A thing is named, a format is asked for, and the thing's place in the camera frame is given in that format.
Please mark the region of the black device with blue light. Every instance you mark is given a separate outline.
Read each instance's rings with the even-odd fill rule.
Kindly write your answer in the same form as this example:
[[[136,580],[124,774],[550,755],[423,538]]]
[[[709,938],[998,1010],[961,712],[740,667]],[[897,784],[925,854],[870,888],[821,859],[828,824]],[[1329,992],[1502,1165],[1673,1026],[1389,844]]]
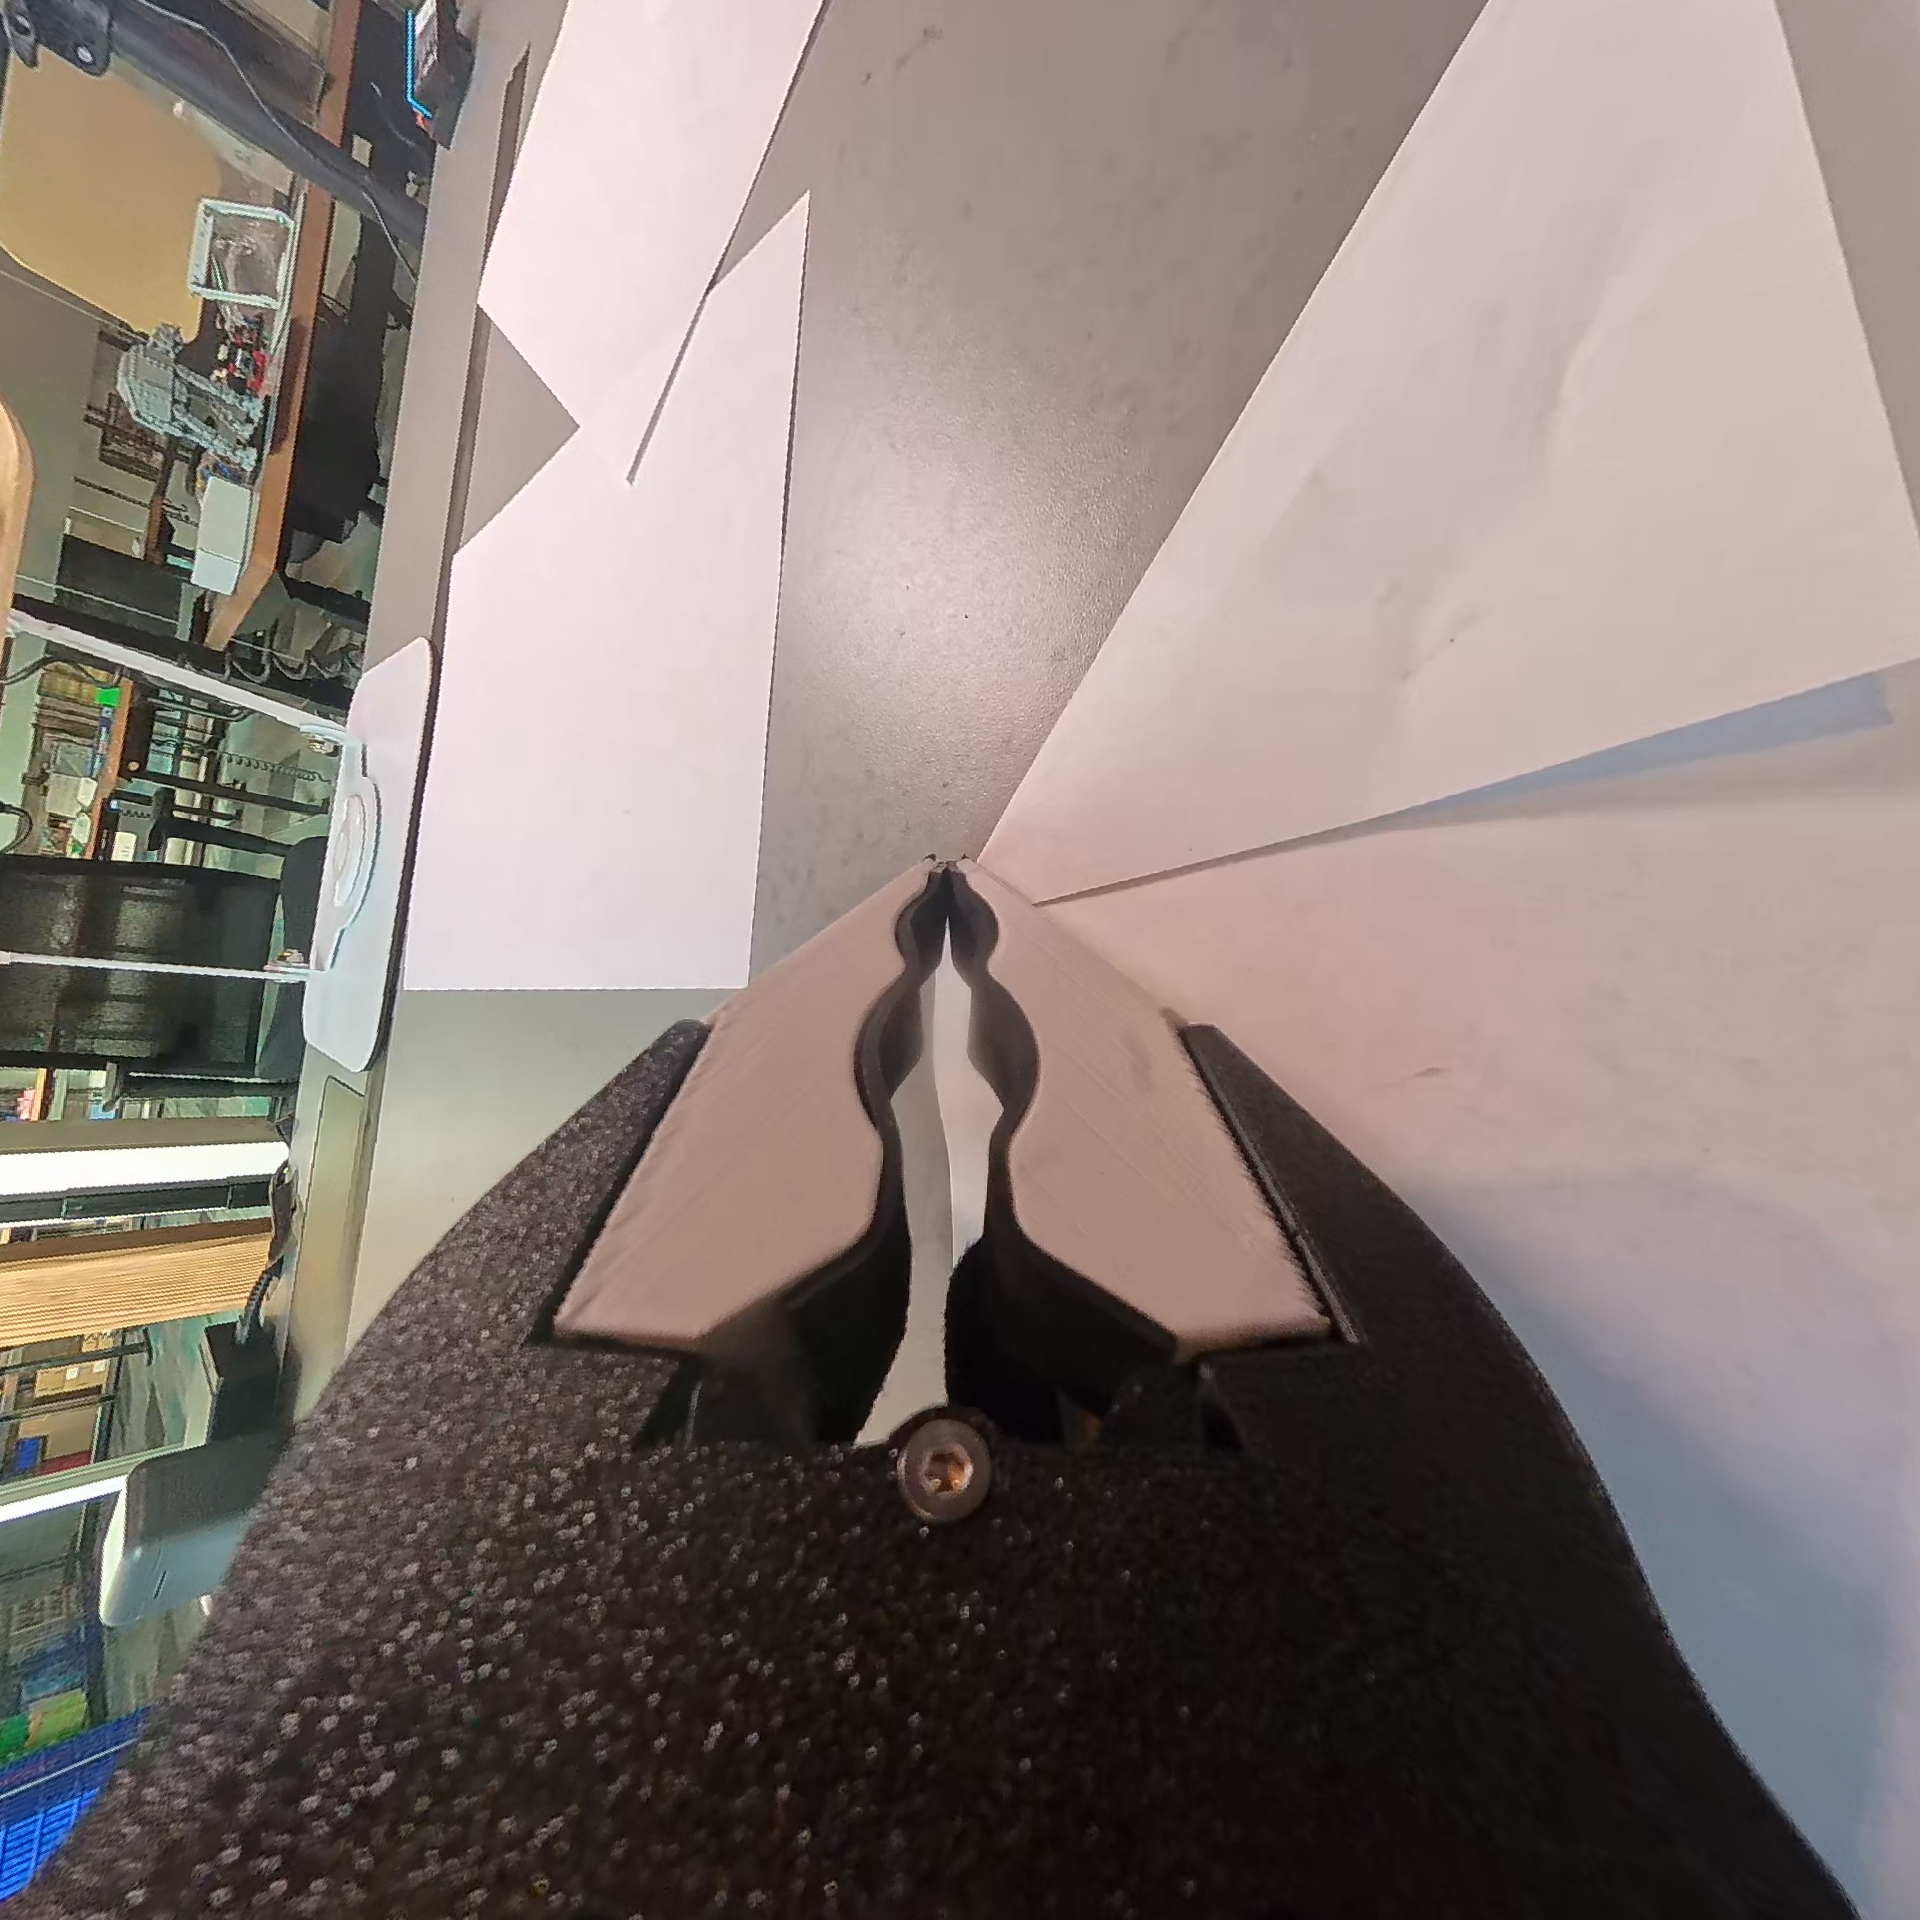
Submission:
[[[472,41],[456,2],[414,2],[405,22],[405,104],[421,131],[449,149],[472,75]]]

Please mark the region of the white paper sheet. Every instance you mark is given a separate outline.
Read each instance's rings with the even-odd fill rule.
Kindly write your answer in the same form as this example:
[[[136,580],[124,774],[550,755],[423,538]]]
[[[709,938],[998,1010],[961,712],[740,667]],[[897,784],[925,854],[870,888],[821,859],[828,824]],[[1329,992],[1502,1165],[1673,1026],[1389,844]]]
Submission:
[[[1914,1722],[1914,510],[1796,5],[1488,5],[982,867],[1329,1122],[1722,1716]]]
[[[646,441],[578,425],[458,549],[405,989],[746,980],[807,252],[800,197]]]
[[[821,2],[566,2],[477,305],[621,481],[729,252]]]

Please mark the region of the wooden post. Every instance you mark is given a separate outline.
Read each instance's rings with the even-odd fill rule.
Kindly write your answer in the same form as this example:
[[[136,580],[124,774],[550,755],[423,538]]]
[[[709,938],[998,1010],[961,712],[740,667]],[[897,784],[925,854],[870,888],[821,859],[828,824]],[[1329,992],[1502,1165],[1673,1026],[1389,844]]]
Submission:
[[[269,1254],[264,1218],[8,1242],[2,1348],[239,1312]]]

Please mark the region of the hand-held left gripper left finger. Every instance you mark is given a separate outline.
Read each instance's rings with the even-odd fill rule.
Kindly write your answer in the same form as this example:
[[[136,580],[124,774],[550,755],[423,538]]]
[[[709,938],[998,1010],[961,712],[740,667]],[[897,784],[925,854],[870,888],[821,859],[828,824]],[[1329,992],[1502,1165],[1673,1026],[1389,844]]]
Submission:
[[[730,994],[550,1333],[690,1366],[694,1437],[857,1440],[905,1334],[895,1093],[950,869],[922,859]]]

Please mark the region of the clear acrylic box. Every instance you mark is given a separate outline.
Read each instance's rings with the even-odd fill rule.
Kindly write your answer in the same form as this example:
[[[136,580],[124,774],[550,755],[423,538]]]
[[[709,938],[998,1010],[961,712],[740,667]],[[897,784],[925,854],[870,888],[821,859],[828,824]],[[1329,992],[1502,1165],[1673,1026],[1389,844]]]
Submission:
[[[201,200],[185,291],[218,307],[281,313],[293,285],[296,232],[296,218],[279,206]]]

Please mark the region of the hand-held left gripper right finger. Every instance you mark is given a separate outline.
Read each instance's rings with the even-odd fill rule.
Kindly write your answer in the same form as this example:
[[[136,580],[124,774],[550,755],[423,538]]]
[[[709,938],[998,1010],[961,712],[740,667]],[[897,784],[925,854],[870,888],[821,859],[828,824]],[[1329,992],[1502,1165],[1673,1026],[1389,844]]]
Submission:
[[[948,912],[966,1056],[998,1102],[945,1293],[950,1398],[1058,1443],[1141,1374],[1332,1339],[1180,1019],[978,865],[950,872]]]

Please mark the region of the small white box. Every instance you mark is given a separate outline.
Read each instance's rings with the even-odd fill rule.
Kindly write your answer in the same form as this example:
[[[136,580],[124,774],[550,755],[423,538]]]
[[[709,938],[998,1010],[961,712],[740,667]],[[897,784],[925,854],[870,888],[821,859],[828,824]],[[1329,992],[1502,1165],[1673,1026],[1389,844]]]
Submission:
[[[218,596],[234,595],[249,566],[256,532],[256,491],[218,472],[204,477],[190,584]]]

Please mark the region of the wooden table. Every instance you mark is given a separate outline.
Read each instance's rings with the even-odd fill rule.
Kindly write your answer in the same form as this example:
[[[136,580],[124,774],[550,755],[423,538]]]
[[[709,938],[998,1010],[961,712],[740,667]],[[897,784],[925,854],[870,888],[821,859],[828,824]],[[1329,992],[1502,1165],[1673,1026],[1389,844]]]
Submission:
[[[369,5],[4,5],[4,602],[151,653],[229,659],[380,484],[397,266],[424,211],[380,132]],[[296,219],[277,316],[193,299],[204,200]],[[190,584],[204,477],[256,491],[234,595]]]

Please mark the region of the stack of coloured plastic crates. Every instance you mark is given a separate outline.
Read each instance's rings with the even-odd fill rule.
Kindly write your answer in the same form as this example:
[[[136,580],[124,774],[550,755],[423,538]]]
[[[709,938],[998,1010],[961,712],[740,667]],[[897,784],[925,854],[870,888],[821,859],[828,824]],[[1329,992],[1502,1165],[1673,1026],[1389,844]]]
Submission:
[[[135,1710],[2,1764],[4,1900],[60,1849],[138,1742],[149,1716],[149,1710]]]

